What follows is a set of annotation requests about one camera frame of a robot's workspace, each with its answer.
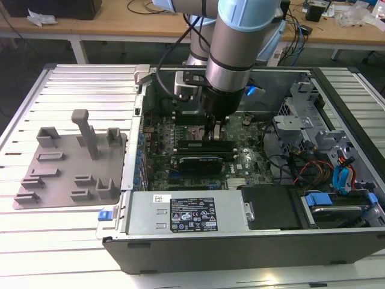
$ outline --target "white paper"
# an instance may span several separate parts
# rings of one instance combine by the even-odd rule
[[[42,27],[43,24],[53,25],[57,24],[55,16],[53,15],[42,15],[35,12],[32,12],[30,9],[28,9],[29,16],[27,16],[27,19],[31,21],[33,24]]]

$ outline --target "wooden desk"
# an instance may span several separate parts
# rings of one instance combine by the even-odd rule
[[[146,12],[141,6],[143,0],[137,0],[131,6],[136,11]],[[103,0],[102,7],[94,20],[58,19],[57,25],[45,25],[40,28],[24,18],[7,19],[25,38],[63,39],[71,42],[78,63],[87,63],[87,56],[82,45],[83,40],[118,41],[118,42],[161,42],[173,43],[186,30],[180,14],[174,15],[139,15],[127,10],[128,0]],[[292,0],[291,9],[301,24],[313,28],[306,47],[329,49],[385,50],[385,33],[372,25],[363,27],[341,28],[332,18],[321,21],[304,20],[302,0]],[[287,28],[282,35],[282,45],[290,43],[293,32]],[[0,37],[13,37],[13,32],[0,15]]]

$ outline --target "warning label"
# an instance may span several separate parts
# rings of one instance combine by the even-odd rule
[[[218,230],[213,197],[171,199],[170,212],[170,228],[174,233]]]

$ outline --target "black cable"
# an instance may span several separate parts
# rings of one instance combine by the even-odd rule
[[[35,52],[41,58],[41,60],[43,61],[42,54],[37,52],[36,49],[27,41],[27,39],[22,37],[21,34],[15,29],[15,27],[12,26],[12,24],[8,21],[7,17],[5,17],[5,14],[4,14],[4,12],[3,12],[3,10],[1,8],[0,8],[0,13],[1,13],[2,17],[4,18],[4,20],[6,21],[6,23],[8,23],[9,27],[13,30],[13,32],[15,32],[29,46],[29,48],[31,48],[31,50],[33,52]]]
[[[204,37],[204,36],[203,36],[203,35],[202,35],[202,34],[195,28],[195,26],[192,25],[192,24],[190,23],[190,21],[188,20],[186,14],[183,14],[183,19],[185,20],[187,26],[188,26],[191,30],[193,30],[196,34],[198,34],[199,40],[202,39],[202,40],[205,42],[205,44],[210,48],[210,47],[211,47],[211,46],[210,46],[210,43],[209,43],[209,42],[205,39],[205,37]],[[206,49],[202,46],[201,43],[200,43],[200,48],[201,48],[203,51],[207,52]]]
[[[301,47],[298,48],[298,50],[296,51],[298,44],[300,42],[300,38],[301,38],[301,34],[299,33],[298,29],[301,29],[301,28],[299,27],[298,19],[295,16],[293,16],[290,8],[288,10],[288,16],[292,19],[293,23],[291,23],[291,25],[294,27],[295,34],[294,34],[294,38],[293,38],[293,41],[292,41],[290,47],[287,48],[287,50],[285,50],[285,53],[283,54],[283,56],[280,59],[278,64],[282,63],[283,61],[285,61],[286,59],[288,59],[289,57],[291,57],[293,55],[297,56],[297,54],[298,54],[298,56],[299,56],[304,51],[304,45],[306,44],[307,40],[309,39],[309,36],[306,36],[306,38],[305,38],[305,36],[303,35],[304,41],[303,41]]]
[[[127,9],[135,14],[139,14],[139,15],[154,15],[154,14],[159,14],[159,13],[163,13],[163,12],[166,12],[167,10],[159,10],[157,12],[150,12],[150,13],[143,13],[143,12],[139,12],[139,11],[135,11],[133,9],[130,8],[130,5],[134,2],[135,0],[131,0],[130,2],[128,2],[127,4]]]
[[[292,49],[293,45],[294,45],[294,42],[297,40],[297,43],[295,45],[295,47],[297,47],[298,45],[298,42],[300,41],[300,36],[299,36],[299,33],[298,33],[298,30],[296,28],[296,26],[294,25],[294,38],[293,38],[293,41],[291,42],[290,46],[285,50],[285,52],[283,53],[283,56],[282,58],[280,59],[280,61],[278,62],[278,65],[284,61],[285,59],[287,59],[288,57],[292,56],[293,53],[294,53],[294,49],[292,50],[291,54],[289,55],[289,51],[290,49]]]
[[[200,49],[202,49],[203,51],[205,51],[206,53],[210,54],[210,51],[207,51],[203,45],[202,45],[202,39],[204,38],[203,35],[202,35],[202,27],[203,27],[203,19],[202,21],[200,22],[200,25],[199,25],[199,47]]]
[[[194,21],[192,26],[194,26],[196,23],[198,23],[199,19],[200,19],[200,17],[197,17],[197,19]],[[174,51],[175,47],[177,47],[182,42],[182,40],[187,36],[187,34],[189,34],[191,29],[192,29],[191,26],[189,26],[187,28],[187,30],[179,37],[179,39],[168,49],[168,51],[162,56],[161,60],[159,61],[158,66],[156,68],[156,73],[155,73],[156,80],[158,80],[159,85],[162,87],[162,89],[167,94],[167,96],[165,96],[164,98],[168,98],[168,99],[176,100],[176,101],[181,101],[181,102],[187,102],[189,100],[189,99],[181,99],[181,98],[179,98],[178,95],[169,91],[168,88],[166,87],[166,85],[163,83],[159,72],[160,72],[161,67],[163,65],[163,61],[171,54],[171,52]]]

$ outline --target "blue clip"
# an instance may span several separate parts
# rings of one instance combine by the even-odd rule
[[[348,194],[345,189],[350,171],[346,167],[337,165],[334,168],[333,187],[341,191],[343,195]]]
[[[378,203],[378,199],[377,199],[377,197],[375,196],[374,193],[368,193],[367,197],[368,197],[370,203],[372,203],[372,205]]]
[[[97,216],[97,220],[100,222],[112,221],[113,219],[112,211],[99,211],[99,215]]]
[[[305,200],[309,207],[333,204],[328,193],[310,193],[305,196]]]

